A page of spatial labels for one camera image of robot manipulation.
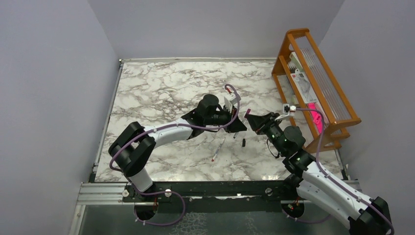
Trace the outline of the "magenta pen cap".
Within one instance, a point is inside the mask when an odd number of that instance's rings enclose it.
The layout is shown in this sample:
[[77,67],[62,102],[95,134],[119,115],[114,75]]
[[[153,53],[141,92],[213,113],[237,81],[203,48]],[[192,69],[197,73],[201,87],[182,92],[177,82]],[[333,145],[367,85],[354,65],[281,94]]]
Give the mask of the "magenta pen cap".
[[251,109],[247,109],[247,111],[246,111],[246,113],[245,113],[244,117],[246,117],[246,116],[247,116],[250,112],[251,112]]

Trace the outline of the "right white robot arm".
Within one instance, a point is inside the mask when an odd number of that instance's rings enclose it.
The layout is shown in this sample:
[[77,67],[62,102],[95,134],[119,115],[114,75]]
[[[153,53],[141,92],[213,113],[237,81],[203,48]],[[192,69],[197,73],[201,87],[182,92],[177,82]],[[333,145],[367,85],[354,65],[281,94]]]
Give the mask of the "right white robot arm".
[[293,181],[282,186],[288,199],[297,196],[319,206],[340,221],[351,235],[393,235],[388,203],[381,197],[371,198],[331,174],[316,155],[307,152],[305,138],[297,126],[281,129],[278,113],[245,116],[251,129],[265,135],[284,158],[283,164]]

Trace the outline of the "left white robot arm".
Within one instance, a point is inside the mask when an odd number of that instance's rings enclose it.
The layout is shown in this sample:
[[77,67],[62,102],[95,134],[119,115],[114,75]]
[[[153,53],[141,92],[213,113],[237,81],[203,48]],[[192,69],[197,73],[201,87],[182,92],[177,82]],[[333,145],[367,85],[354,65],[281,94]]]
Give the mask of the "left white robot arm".
[[136,196],[148,201],[153,197],[154,188],[145,166],[153,150],[174,141],[193,139],[204,131],[246,131],[247,127],[238,117],[240,100],[239,95],[230,93],[221,106],[217,96],[206,94],[196,108],[176,121],[153,127],[132,122],[109,147],[110,163],[116,163],[119,171],[136,187]]

